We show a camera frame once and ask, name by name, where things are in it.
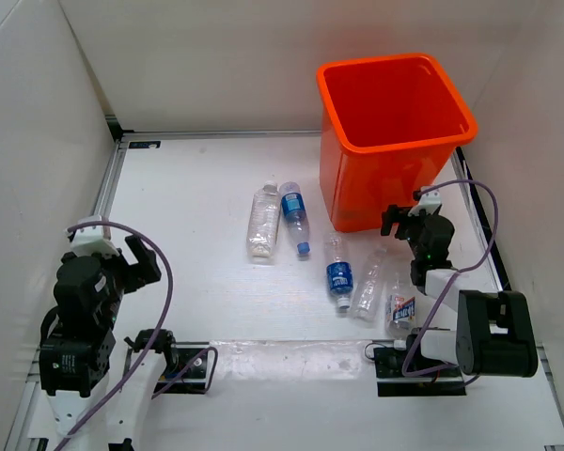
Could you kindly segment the white orange label bottle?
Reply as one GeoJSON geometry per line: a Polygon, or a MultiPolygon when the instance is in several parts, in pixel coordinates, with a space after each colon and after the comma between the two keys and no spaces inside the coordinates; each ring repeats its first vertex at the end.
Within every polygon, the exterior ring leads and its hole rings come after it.
{"type": "Polygon", "coordinates": [[[387,290],[385,329],[394,337],[408,336],[416,325],[415,295],[410,281],[397,275],[387,290]]]}

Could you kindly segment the blue label bottle white cap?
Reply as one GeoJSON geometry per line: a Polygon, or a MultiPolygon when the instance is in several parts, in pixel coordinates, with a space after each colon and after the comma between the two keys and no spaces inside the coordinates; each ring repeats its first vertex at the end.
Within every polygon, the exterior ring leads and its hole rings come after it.
{"type": "Polygon", "coordinates": [[[334,300],[337,311],[346,314],[351,307],[353,293],[353,270],[344,239],[331,233],[325,242],[327,289],[334,300]]]}

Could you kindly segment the clear unlabelled plastic bottle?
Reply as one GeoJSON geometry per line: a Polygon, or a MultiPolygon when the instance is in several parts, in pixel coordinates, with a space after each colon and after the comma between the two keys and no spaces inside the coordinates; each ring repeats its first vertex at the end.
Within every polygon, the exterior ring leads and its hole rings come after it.
{"type": "Polygon", "coordinates": [[[352,300],[355,319],[372,323],[383,297],[387,251],[379,248],[366,259],[352,300]]]}

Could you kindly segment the clear bottle white cap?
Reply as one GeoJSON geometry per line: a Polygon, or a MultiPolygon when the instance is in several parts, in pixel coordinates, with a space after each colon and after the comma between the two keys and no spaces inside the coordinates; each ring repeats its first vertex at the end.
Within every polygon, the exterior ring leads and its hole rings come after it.
{"type": "Polygon", "coordinates": [[[246,235],[247,253],[252,258],[270,258],[277,244],[281,197],[278,184],[266,181],[255,192],[246,235]]]}

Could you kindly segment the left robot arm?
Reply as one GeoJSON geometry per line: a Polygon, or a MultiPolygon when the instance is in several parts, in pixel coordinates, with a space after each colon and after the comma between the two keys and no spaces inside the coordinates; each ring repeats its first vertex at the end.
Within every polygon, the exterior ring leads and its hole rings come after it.
{"type": "Polygon", "coordinates": [[[56,306],[44,317],[39,374],[59,439],[69,450],[136,450],[149,401],[161,376],[179,364],[174,335],[140,331],[125,340],[124,385],[111,405],[101,402],[109,383],[113,331],[124,295],[161,279],[156,254],[136,236],[126,237],[136,258],[101,240],[85,256],[68,252],[56,273],[56,306]]]}

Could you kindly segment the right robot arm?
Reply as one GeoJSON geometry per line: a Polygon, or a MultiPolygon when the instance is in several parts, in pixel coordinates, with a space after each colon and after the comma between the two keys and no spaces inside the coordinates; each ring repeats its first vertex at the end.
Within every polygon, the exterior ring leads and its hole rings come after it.
{"type": "Polygon", "coordinates": [[[434,299],[419,331],[409,336],[401,373],[419,377],[456,367],[471,376],[530,378],[538,368],[536,341],[523,293],[471,289],[466,271],[448,259],[454,225],[436,210],[411,213],[396,205],[382,214],[381,234],[407,241],[412,285],[434,299]]]}

